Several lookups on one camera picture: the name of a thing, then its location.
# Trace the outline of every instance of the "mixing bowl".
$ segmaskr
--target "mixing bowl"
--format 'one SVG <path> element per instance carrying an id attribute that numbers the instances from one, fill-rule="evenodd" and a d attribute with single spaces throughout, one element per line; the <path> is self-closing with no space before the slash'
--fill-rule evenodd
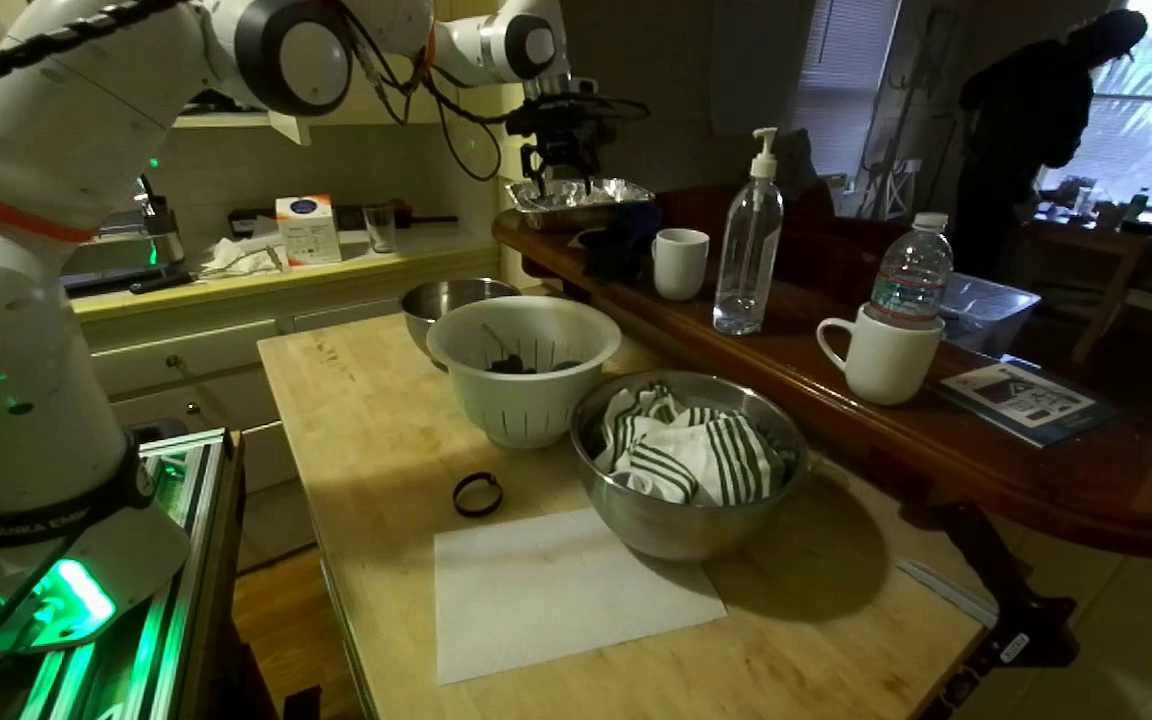
<path id="1" fill-rule="evenodd" d="M 667 504 L 614 483 L 595 468 L 603 452 L 603 413 L 624 389 L 667 385 L 682 409 L 741 413 L 773 455 L 773 492 L 750 504 Z M 793 495 L 800 476 L 811 474 L 811 448 L 793 416 L 759 391 L 703 373 L 635 373 L 587 391 L 570 413 L 570 443 L 585 464 L 585 492 L 603 524 L 649 560 L 712 560 L 750 541 L 767 516 Z"/>
<path id="2" fill-rule="evenodd" d="M 408 317 L 411 345 L 429 352 L 423 336 L 436 321 L 443 321 L 451 310 L 462 310 L 487 298 L 517 298 L 517 290 L 495 278 L 451 278 L 451 282 L 408 290 L 398 310 Z"/>
<path id="3" fill-rule="evenodd" d="M 429 334 L 473 424 L 499 448 L 569 438 L 574 402 L 620 349 L 612 317 L 561 298 L 493 298 L 451 310 Z"/>

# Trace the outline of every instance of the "striped cloth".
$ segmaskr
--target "striped cloth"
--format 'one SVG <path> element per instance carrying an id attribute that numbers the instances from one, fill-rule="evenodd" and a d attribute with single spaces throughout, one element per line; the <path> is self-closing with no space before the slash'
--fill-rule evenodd
<path id="1" fill-rule="evenodd" d="M 663 385 L 609 402 L 595 468 L 663 504 L 756 504 L 777 481 L 759 433 L 741 413 L 687 409 Z"/>

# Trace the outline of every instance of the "book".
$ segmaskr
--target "book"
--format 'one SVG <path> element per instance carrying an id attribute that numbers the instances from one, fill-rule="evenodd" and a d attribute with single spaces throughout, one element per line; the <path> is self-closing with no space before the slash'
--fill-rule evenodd
<path id="1" fill-rule="evenodd" d="M 1108 402 L 1077 391 L 1014 355 L 945 378 L 938 391 L 1030 448 L 1077 439 L 1114 416 Z"/>

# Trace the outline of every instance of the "coffee mug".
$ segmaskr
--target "coffee mug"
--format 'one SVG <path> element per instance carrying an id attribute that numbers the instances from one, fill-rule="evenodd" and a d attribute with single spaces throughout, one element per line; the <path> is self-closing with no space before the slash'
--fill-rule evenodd
<path id="1" fill-rule="evenodd" d="M 708 232 L 661 230 L 651 240 L 651 285 L 663 302 L 691 302 L 708 271 Z"/>
<path id="2" fill-rule="evenodd" d="M 848 355 L 832 349 L 832 334 L 848 334 Z M 824 317 L 816 326 L 820 352 L 848 378 L 848 389 L 862 406 L 903 406 L 922 389 L 922 378 L 935 361 L 945 321 L 932 326 L 888 326 L 866 306 L 857 310 L 857 321 Z"/>

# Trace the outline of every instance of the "wooden table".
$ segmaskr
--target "wooden table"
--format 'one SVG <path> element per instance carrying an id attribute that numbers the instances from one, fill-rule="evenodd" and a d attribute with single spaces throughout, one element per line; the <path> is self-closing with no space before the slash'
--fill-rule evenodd
<path id="1" fill-rule="evenodd" d="M 599 285 L 562 235 L 531 232 L 512 211 L 495 219 L 495 240 L 691 365 L 759 389 L 816 443 L 893 492 L 922 492 L 927 504 L 968 499 L 1077 544 L 1152 557 L 1152 438 L 1133 413 L 1077 443 L 1027 448 L 935 391 L 903 409 L 866 409 L 848 397 L 811 336 L 824 311 L 851 310 L 777 285 L 767 328 L 730 340 L 708 328 L 708 302 L 667 306 L 649 290 Z M 972 365 L 979 355 L 938 349 L 932 385 Z"/>
<path id="2" fill-rule="evenodd" d="M 811 476 L 750 547 L 708 563 L 723 619 L 439 688 L 432 538 L 585 509 L 574 452 L 493 448 L 398 317 L 260 340 L 260 361 L 357 682 L 388 720 L 910 716 L 979 637 L 896 568 L 935 538 L 859 481 Z M 628 340 L 612 373 L 645 365 Z M 451 514 L 469 474 L 504 483 L 493 522 Z"/>
<path id="3" fill-rule="evenodd" d="M 1077 230 L 1077 224 L 1022 224 L 1021 253 L 1035 253 L 1042 264 L 1048 253 L 1108 257 L 1108 282 L 1094 298 L 1093 321 L 1070 349 L 1070 365 L 1085 368 L 1102 340 L 1108 326 L 1119 317 L 1133 282 L 1152 257 L 1152 235 L 1125 230 Z"/>

